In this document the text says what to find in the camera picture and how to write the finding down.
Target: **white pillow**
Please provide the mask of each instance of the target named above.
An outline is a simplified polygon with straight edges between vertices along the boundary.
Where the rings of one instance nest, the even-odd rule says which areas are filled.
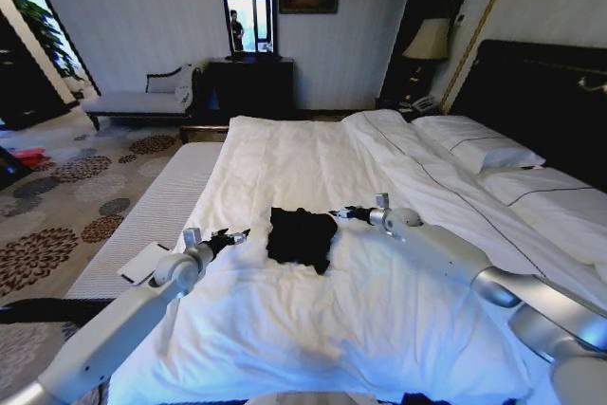
[[[496,173],[482,185],[576,260],[607,264],[607,194],[551,168]]]
[[[537,166],[545,162],[518,142],[464,116],[426,116],[413,124],[475,174],[485,168]]]
[[[181,67],[179,74],[181,79],[177,83],[175,88],[175,98],[177,101],[184,103],[186,106],[190,106],[193,98],[192,91],[192,73],[194,66],[192,64],[185,64]]]
[[[145,91],[155,94],[172,94],[175,92],[175,88],[179,81],[181,81],[182,74],[181,66],[177,70],[173,70],[170,73],[158,73],[148,74],[148,83],[145,86]]]

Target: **floor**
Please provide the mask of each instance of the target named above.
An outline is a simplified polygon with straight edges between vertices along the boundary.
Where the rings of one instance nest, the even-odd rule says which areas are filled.
[[[0,131],[5,149],[43,147],[50,157],[0,191],[0,304],[63,297],[179,148],[177,130],[101,120],[95,132],[75,108],[21,132]],[[218,140],[207,136],[193,140]],[[0,324],[0,398],[48,365],[62,327]]]

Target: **white robotic arm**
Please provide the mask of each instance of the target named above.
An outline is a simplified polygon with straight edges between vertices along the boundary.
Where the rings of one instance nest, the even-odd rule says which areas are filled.
[[[169,302],[192,290],[221,249],[244,242],[247,235],[248,230],[222,230],[202,242],[199,229],[184,230],[183,253],[164,256],[152,278],[105,307],[65,343],[36,381],[1,404],[71,403],[104,382],[162,320]]]
[[[553,364],[561,403],[607,402],[607,313],[545,278],[499,269],[482,250],[443,227],[423,223],[417,212],[390,209],[386,193],[377,195],[377,205],[331,213],[379,227],[403,242],[407,254],[493,304],[518,306],[508,325]]]

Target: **white wall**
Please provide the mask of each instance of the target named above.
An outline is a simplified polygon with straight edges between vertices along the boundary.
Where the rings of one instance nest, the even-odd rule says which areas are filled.
[[[74,96],[69,91],[67,86],[62,80],[61,75],[57,72],[53,63],[46,56],[45,51],[40,46],[36,37],[29,29],[28,23],[23,19],[19,10],[12,3],[12,0],[0,0],[0,10],[5,15],[7,21],[15,29],[17,35],[28,49],[31,57],[34,58],[38,66],[42,69],[45,76],[48,78],[52,86],[55,88],[61,100],[64,103],[70,103],[74,101]]]
[[[488,0],[465,0],[464,25],[452,37],[450,60],[437,73],[432,92],[441,98]],[[607,47],[607,0],[497,0],[476,46],[486,38]],[[476,54],[470,53],[448,99],[450,104]]]
[[[143,90],[145,74],[229,53],[222,0],[51,0],[101,92]],[[335,15],[280,15],[298,107],[371,107],[406,0],[340,0]]]

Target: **green plant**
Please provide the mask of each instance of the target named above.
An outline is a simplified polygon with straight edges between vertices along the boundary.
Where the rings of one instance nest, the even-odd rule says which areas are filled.
[[[61,32],[48,22],[49,19],[54,19],[52,13],[30,0],[12,0],[12,2],[23,16],[46,55],[55,64],[60,75],[62,77],[71,76],[82,81],[83,79],[76,74],[74,63],[69,54],[61,48]]]

